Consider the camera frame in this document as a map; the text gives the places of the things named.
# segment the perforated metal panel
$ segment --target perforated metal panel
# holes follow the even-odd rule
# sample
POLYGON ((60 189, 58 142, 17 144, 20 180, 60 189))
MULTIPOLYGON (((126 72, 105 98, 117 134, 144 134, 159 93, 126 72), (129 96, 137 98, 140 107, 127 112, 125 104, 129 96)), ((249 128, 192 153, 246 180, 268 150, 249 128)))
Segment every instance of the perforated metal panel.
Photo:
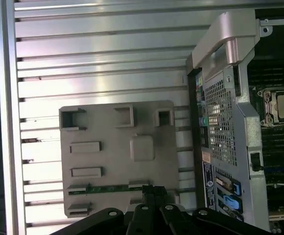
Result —
POLYGON ((231 178, 232 178, 231 174, 229 174, 228 172, 226 172, 226 171, 224 171, 224 170, 222 170, 222 169, 219 169, 218 167, 215 167, 215 171, 216 171, 217 173, 219 173, 219 174, 221 174, 221 175, 227 177, 228 179, 231 179, 231 178))
POLYGON ((205 97, 213 157, 237 165, 231 92, 220 80, 205 89, 205 97))

